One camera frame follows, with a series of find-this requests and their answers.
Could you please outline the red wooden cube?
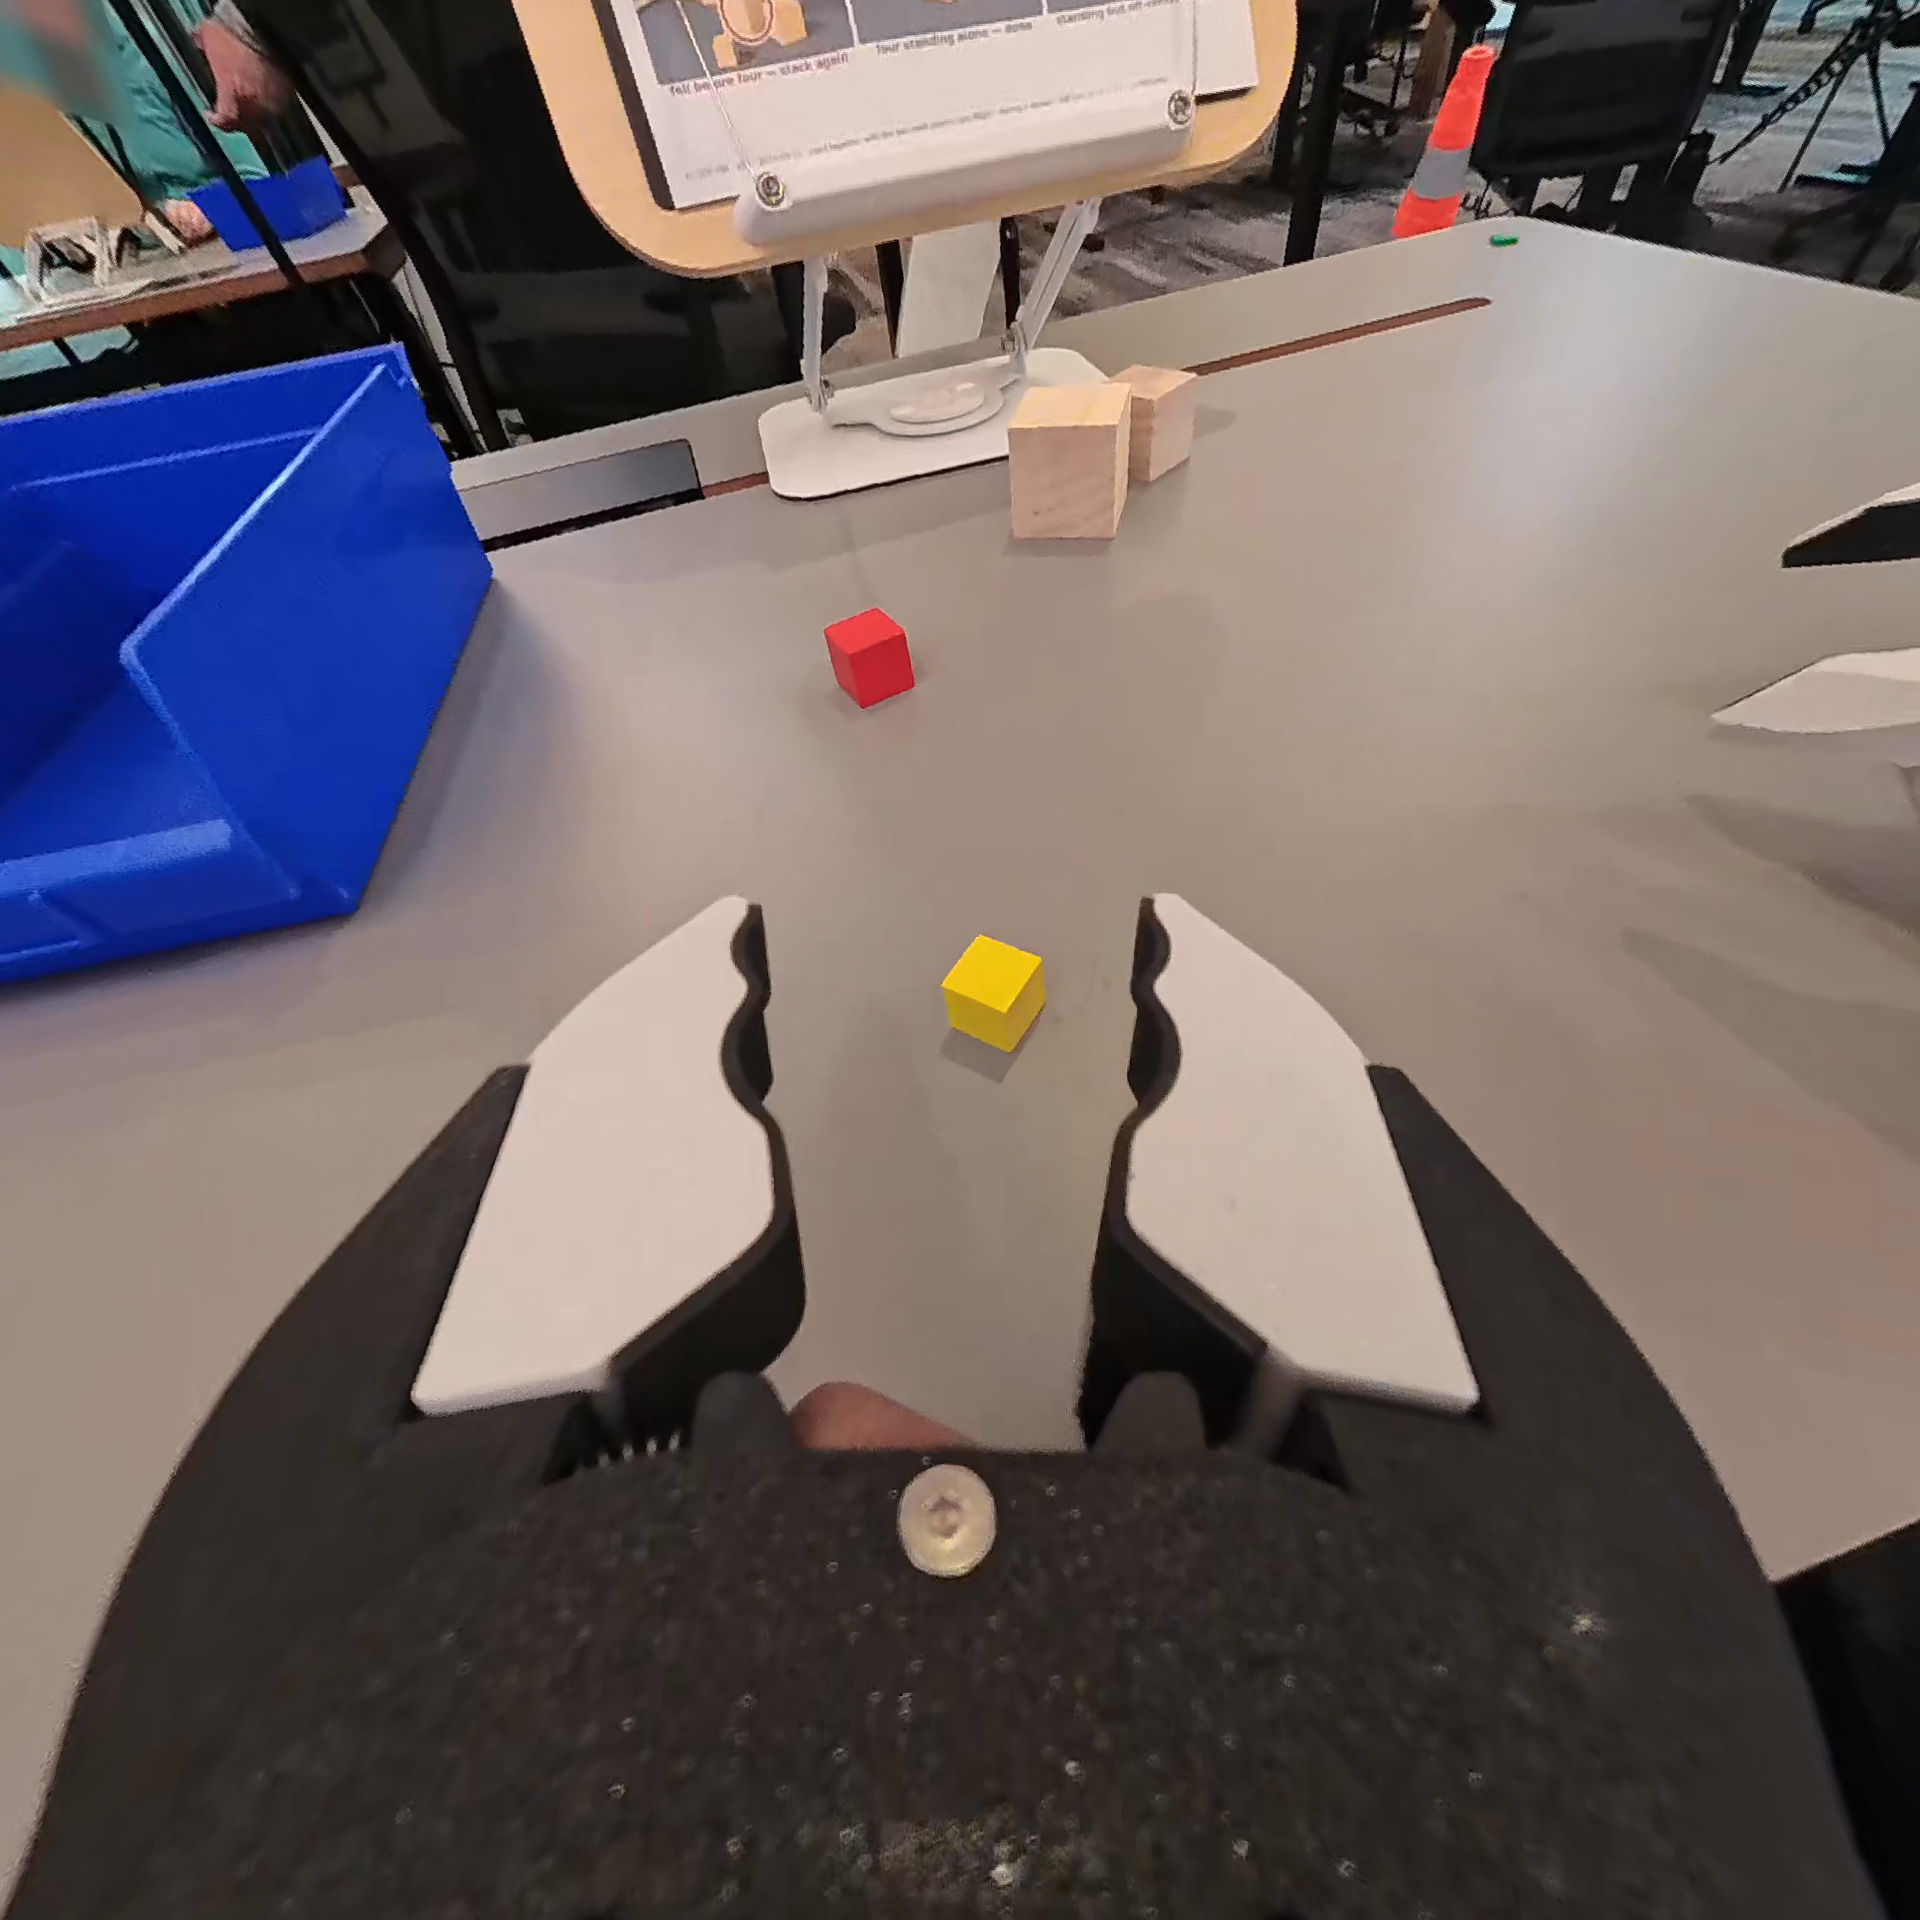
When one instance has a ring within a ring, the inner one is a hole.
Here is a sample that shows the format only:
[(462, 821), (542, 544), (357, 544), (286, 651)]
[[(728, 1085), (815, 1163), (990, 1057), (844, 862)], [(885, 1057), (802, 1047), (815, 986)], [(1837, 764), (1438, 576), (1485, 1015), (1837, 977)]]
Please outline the red wooden cube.
[(880, 711), (917, 688), (917, 651), (893, 614), (844, 614), (827, 629), (829, 680), (844, 688), (857, 711)]

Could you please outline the brown wooden desk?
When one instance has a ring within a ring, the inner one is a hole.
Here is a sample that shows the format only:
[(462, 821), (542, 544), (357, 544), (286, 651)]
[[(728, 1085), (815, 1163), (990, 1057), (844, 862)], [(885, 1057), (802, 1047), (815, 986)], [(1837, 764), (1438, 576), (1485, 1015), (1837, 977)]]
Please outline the brown wooden desk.
[[(286, 265), (309, 285), (365, 279), (365, 271), (396, 279), (398, 259), (406, 259), (398, 233), (374, 205), (344, 205), (342, 225), (286, 245)], [(191, 259), (133, 265), (110, 285), (72, 285), (72, 298), (42, 298), (42, 305), (10, 285), (0, 298), (0, 345), (42, 345), (42, 343), (150, 326), (150, 318), (255, 305), (255, 298), (286, 298), (286, 271), (275, 265), (275, 246), (201, 245)]]

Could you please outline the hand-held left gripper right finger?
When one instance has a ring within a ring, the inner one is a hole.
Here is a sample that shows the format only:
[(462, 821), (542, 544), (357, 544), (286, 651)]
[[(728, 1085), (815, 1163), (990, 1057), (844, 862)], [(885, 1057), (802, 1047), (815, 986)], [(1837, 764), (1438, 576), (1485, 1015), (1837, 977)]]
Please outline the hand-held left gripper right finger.
[(1178, 893), (1130, 925), (1125, 1085), (1087, 1263), (1087, 1432), (1130, 1376), (1178, 1376), (1213, 1432), (1287, 1432), (1311, 1391), (1485, 1405), (1370, 1047)]

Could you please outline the yellow wooden cube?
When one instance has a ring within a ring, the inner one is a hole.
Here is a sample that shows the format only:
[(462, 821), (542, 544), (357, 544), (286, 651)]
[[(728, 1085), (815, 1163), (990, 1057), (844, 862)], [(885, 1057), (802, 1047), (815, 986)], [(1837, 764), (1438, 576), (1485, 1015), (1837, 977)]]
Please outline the yellow wooden cube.
[(1017, 1047), (1043, 1015), (1043, 950), (1017, 950), (1008, 935), (978, 935), (945, 967), (945, 1030), (990, 1047)]

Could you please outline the pale board on stand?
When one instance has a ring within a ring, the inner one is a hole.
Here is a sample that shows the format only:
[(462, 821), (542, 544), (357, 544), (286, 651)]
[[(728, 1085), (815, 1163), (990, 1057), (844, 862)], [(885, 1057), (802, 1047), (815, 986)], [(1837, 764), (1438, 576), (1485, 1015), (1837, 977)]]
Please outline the pale board on stand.
[(0, 84), (0, 245), (21, 305), (102, 298), (147, 259), (147, 197), (21, 84)]

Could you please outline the small blue bin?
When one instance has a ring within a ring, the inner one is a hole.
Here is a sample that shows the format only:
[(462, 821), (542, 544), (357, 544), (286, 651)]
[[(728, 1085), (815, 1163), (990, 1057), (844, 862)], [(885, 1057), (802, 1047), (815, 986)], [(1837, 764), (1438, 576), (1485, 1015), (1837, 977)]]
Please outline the small blue bin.
[[(249, 197), (280, 245), (305, 245), (305, 233), (325, 233), (344, 219), (344, 191), (334, 179), (334, 161), (255, 176)], [(191, 205), (208, 219), (208, 233), (230, 246), (261, 246), (261, 233), (249, 225), (242, 197), (230, 179), (191, 191)]]

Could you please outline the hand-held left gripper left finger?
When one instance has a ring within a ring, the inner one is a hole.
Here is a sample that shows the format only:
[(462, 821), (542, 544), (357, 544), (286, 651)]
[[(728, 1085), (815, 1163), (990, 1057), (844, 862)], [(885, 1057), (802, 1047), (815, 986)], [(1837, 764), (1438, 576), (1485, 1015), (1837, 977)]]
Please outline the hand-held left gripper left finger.
[(728, 893), (601, 977), (524, 1068), (419, 1411), (610, 1396), (677, 1432), (809, 1310), (772, 1116), (767, 910)]

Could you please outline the medium wooden cube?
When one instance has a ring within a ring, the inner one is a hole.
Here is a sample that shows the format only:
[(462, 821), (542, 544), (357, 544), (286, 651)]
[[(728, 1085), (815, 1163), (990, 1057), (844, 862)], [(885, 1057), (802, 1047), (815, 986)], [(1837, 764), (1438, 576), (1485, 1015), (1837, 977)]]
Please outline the medium wooden cube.
[(1125, 387), (1125, 481), (1157, 481), (1157, 479), (1184, 467), (1202, 374), (1130, 366), (1113, 387)]

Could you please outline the orange striped traffic cone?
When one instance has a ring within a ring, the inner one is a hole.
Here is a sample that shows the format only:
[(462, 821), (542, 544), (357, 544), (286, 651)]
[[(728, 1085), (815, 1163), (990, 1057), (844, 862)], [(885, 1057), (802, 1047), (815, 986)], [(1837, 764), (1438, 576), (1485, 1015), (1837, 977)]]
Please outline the orange striped traffic cone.
[(1498, 48), (1468, 48), (1454, 67), (1454, 89), (1438, 105), (1426, 153), (1402, 197), (1392, 245), (1406, 233), (1444, 233), (1468, 205), (1468, 176), (1473, 176), (1473, 125), (1485, 125), (1485, 95), (1489, 95), (1489, 67)]

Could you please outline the white instruction sheet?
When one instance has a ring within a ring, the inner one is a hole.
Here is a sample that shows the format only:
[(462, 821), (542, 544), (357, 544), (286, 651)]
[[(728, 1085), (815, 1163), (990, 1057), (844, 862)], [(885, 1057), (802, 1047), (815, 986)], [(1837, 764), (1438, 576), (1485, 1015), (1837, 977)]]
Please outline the white instruction sheet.
[(1236, 95), (1264, 84), (1256, 9), (1202, 0), (802, 0), (599, 9), (625, 59), (663, 205), (728, 205), (755, 176), (857, 142), (927, 142), (999, 111), (1083, 111), (1147, 84)]

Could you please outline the black office chair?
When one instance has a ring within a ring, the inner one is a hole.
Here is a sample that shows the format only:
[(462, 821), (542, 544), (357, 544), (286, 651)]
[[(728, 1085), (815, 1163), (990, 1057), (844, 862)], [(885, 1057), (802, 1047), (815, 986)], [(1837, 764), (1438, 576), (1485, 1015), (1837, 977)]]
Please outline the black office chair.
[(396, 219), (483, 429), (663, 413), (802, 374), (802, 271), (677, 279), (583, 205), (516, 0), (230, 9)]
[(1578, 179), (1570, 225), (1649, 233), (1735, 0), (1520, 0), (1485, 89), (1473, 176), (1531, 205)]

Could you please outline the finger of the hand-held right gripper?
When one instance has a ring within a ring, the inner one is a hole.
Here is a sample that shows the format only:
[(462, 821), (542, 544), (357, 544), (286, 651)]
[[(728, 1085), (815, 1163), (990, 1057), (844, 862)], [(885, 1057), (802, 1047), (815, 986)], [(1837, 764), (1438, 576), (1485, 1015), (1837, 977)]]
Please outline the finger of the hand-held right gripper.
[(1713, 727), (1767, 738), (1920, 738), (1920, 651), (1815, 657), (1720, 706)]
[(1887, 559), (1920, 559), (1920, 481), (1882, 493), (1781, 544), (1781, 568), (1887, 568)]

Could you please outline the large wooden cube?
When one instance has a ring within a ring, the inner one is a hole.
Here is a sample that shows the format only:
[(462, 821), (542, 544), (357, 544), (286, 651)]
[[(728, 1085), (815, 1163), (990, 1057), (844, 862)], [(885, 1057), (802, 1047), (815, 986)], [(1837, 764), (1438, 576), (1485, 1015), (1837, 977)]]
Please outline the large wooden cube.
[(1008, 424), (1013, 537), (1017, 544), (1113, 544), (1125, 516), (1130, 395), (1028, 387)]

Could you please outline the wooden display board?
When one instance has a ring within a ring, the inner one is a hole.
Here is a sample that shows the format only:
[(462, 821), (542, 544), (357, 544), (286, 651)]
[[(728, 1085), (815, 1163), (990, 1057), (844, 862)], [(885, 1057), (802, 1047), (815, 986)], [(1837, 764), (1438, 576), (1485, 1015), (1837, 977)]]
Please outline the wooden display board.
[(516, 20), (532, 37), (542, 111), (560, 125), (564, 176), (583, 205), (599, 208), (599, 225), (620, 246), (686, 279), (838, 259), (838, 246), (936, 233), (936, 225), (980, 225), (1008, 208), (1219, 179), (1234, 161), (1245, 161), (1274, 125), (1290, 49), (1302, 49), (1302, 9), (1256, 0), (1245, 9), (1256, 84), (1234, 95), (1193, 95), (1193, 124), (1168, 153), (1139, 153), (1115, 134), (1066, 134), (1043, 161), (957, 161), (936, 179), (871, 179), (871, 191), (844, 191), (829, 208), (782, 205), (767, 208), (772, 233), (746, 233), (731, 197), (663, 205), (650, 191), (650, 161), (639, 161), (650, 134), (625, 89), (632, 67), (610, 49), (601, 9), (516, 9)]

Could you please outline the blue plastic bin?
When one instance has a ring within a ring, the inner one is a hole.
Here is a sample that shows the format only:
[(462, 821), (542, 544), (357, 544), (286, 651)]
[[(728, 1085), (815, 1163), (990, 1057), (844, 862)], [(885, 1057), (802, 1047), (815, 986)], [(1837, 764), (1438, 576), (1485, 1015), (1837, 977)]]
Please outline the blue plastic bin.
[(0, 429), (0, 986), (357, 911), (491, 550), (398, 345)]

